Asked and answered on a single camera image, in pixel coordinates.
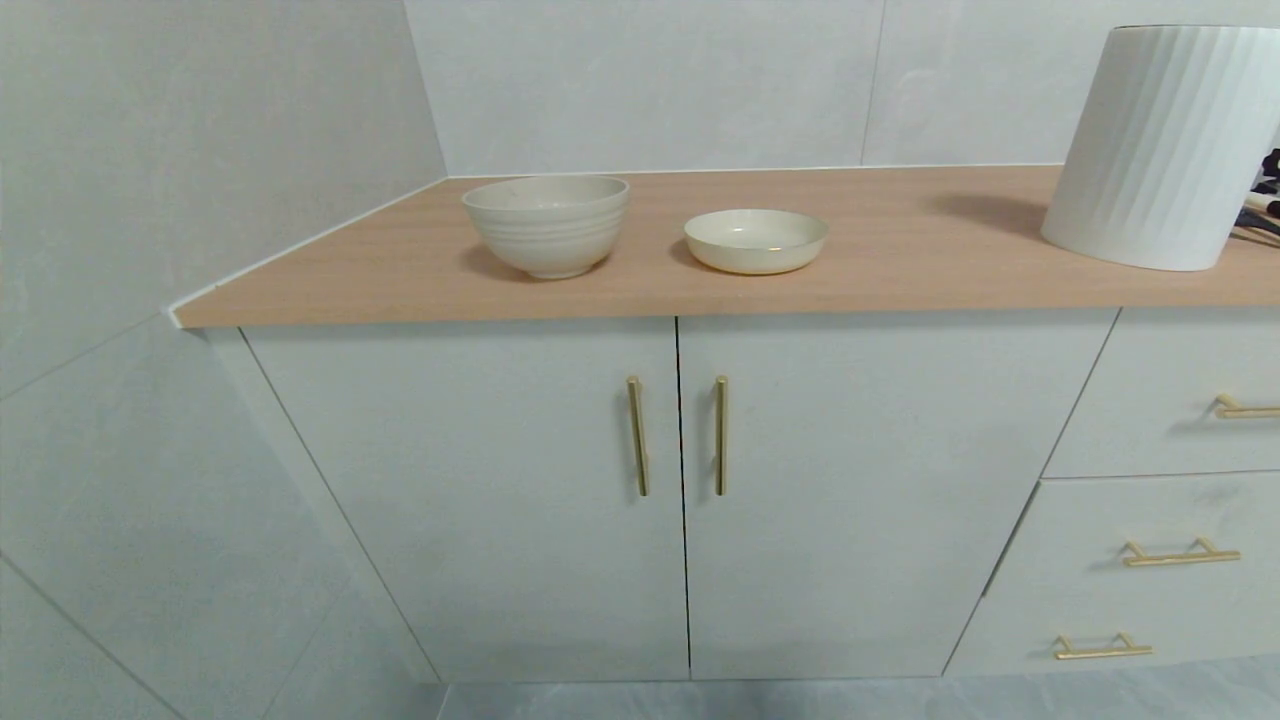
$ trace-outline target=drawer handle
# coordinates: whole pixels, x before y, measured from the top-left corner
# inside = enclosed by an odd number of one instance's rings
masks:
[[[728,378],[716,378],[716,495],[728,492]]]
[[[1280,418],[1280,407],[1244,407],[1225,392],[1217,396],[1215,415],[1224,420],[1257,420],[1260,418]]]
[[[1129,633],[1116,633],[1124,647],[1098,647],[1093,650],[1075,650],[1071,644],[1071,639],[1066,635],[1059,635],[1057,642],[1062,644],[1066,650],[1060,650],[1053,653],[1053,657],[1059,660],[1089,660],[1091,657],[1133,657],[1135,655],[1151,655],[1156,652],[1149,644],[1133,644],[1133,638]]]
[[[649,497],[649,448],[644,442],[644,413],[640,410],[640,378],[627,378],[627,397],[631,398],[631,439],[636,445],[636,477],[640,482],[640,497]]]
[[[1204,548],[1204,552],[1183,552],[1179,555],[1147,555],[1143,552],[1142,546],[1129,541],[1124,543],[1125,548],[1133,553],[1133,557],[1125,557],[1124,564],[1128,568],[1149,568],[1152,565],[1194,565],[1197,562],[1231,562],[1233,560],[1240,559],[1239,550],[1219,550],[1213,547],[1213,543],[1208,542],[1208,538],[1196,538],[1196,544]]]

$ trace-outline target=white cabinet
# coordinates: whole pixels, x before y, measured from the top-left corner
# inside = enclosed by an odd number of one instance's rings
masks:
[[[681,318],[694,678],[940,674],[1115,313]]]
[[[1125,307],[1046,477],[1280,470],[1280,416],[1221,393],[1280,407],[1280,307]]]
[[[1277,506],[1280,473],[1043,483],[947,675],[1280,651]],[[1134,562],[1129,542],[1146,561]],[[1116,652],[1126,650],[1119,633],[1152,652]],[[1059,635],[1075,652],[1102,652],[1057,659]]]
[[[689,676],[671,318],[246,336],[442,679]]]

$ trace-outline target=ribbed vase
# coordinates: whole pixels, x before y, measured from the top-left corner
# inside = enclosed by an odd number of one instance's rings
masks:
[[[1212,268],[1280,126],[1280,29],[1107,36],[1041,232],[1142,268]]]

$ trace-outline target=countertop surface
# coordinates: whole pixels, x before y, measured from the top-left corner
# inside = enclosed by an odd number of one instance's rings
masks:
[[[183,327],[893,310],[1280,305],[1280,250],[1231,240],[1199,273],[1143,270],[1048,245],[1059,167],[622,174],[613,254],[535,281],[480,242],[449,179],[239,275],[174,315]],[[809,213],[822,255],[783,275],[700,265],[684,223],[728,208]]]

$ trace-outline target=white bowl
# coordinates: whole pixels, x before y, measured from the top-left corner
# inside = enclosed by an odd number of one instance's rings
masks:
[[[559,279],[608,256],[630,193],[618,178],[553,176],[477,187],[462,204],[498,259],[535,278]]]
[[[827,240],[827,223],[785,210],[721,210],[685,223],[689,251],[703,264],[742,275],[804,268]]]

